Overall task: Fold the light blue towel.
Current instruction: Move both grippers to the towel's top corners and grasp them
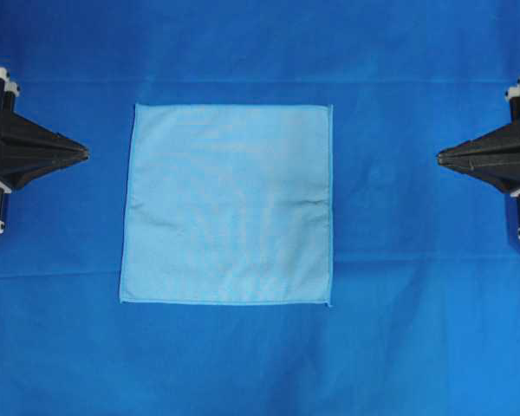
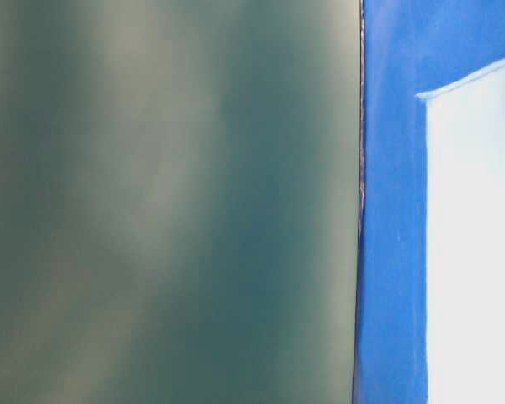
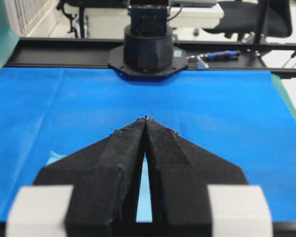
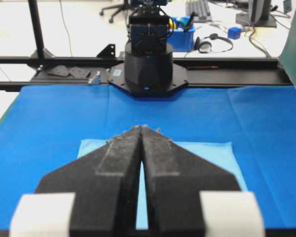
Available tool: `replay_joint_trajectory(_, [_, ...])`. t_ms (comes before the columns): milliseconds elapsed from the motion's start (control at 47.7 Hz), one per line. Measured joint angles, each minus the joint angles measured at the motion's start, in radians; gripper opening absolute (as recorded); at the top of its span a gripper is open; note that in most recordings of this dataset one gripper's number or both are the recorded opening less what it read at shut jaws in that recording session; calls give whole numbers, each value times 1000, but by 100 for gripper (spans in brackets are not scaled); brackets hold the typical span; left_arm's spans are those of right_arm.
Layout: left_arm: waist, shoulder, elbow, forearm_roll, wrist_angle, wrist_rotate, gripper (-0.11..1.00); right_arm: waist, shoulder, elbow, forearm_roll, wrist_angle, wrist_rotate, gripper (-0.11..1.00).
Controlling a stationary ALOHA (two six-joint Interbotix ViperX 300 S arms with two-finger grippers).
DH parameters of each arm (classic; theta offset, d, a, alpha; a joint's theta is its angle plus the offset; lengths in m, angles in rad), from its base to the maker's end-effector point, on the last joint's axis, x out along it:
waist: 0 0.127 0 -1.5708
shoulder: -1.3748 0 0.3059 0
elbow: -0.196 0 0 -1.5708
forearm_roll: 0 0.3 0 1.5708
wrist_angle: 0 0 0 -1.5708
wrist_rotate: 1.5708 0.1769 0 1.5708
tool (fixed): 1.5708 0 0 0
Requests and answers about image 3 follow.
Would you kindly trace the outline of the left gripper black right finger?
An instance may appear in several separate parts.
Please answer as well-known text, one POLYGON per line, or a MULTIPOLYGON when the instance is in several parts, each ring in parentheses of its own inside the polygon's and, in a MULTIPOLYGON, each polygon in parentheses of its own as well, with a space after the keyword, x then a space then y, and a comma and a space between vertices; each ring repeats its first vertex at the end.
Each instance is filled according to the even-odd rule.
POLYGON ((145 126, 152 217, 167 237, 270 237, 259 186, 237 165, 149 119, 145 126))

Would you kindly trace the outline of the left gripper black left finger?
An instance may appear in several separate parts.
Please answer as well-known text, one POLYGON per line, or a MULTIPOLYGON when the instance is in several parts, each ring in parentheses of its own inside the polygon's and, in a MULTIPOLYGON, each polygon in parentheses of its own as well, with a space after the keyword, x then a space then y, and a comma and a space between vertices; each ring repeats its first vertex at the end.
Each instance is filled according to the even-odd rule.
POLYGON ((8 237, 110 237, 136 221, 145 120, 43 167, 22 187, 6 221, 8 237))

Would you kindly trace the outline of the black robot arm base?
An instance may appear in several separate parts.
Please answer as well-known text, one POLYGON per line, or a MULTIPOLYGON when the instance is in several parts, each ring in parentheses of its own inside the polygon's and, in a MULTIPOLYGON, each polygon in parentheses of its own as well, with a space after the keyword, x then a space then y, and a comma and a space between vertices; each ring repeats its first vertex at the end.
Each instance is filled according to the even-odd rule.
POLYGON ((186 52, 174 45, 170 9, 169 0, 128 1, 131 21, 108 65, 132 78, 165 78, 187 68, 186 52))

